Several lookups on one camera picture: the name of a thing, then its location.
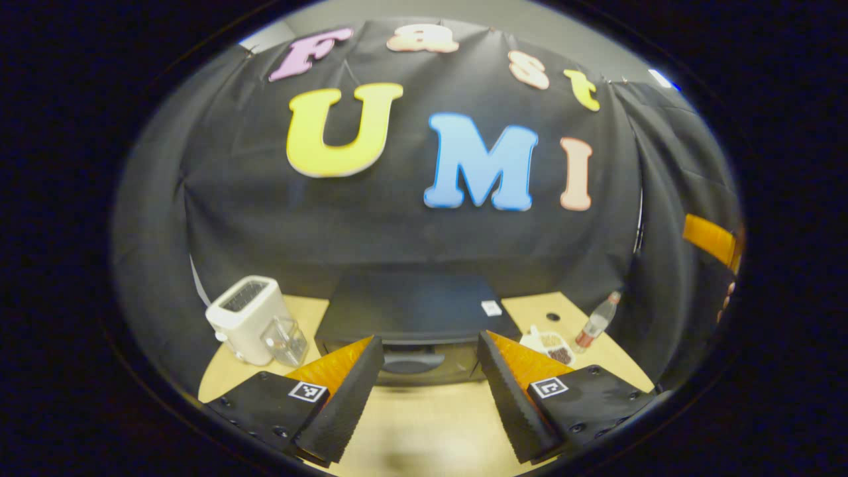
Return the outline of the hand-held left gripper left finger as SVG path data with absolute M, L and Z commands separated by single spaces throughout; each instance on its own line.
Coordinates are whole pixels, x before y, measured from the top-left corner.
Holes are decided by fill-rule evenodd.
M 341 461 L 383 365 L 370 335 L 285 376 L 257 372 L 208 405 L 273 451 L 327 467 Z

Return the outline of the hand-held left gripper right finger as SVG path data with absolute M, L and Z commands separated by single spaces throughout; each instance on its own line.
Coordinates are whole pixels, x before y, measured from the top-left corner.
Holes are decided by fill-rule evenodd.
M 603 366 L 573 369 L 490 330 L 479 333 L 476 355 L 521 464 L 580 454 L 657 397 Z

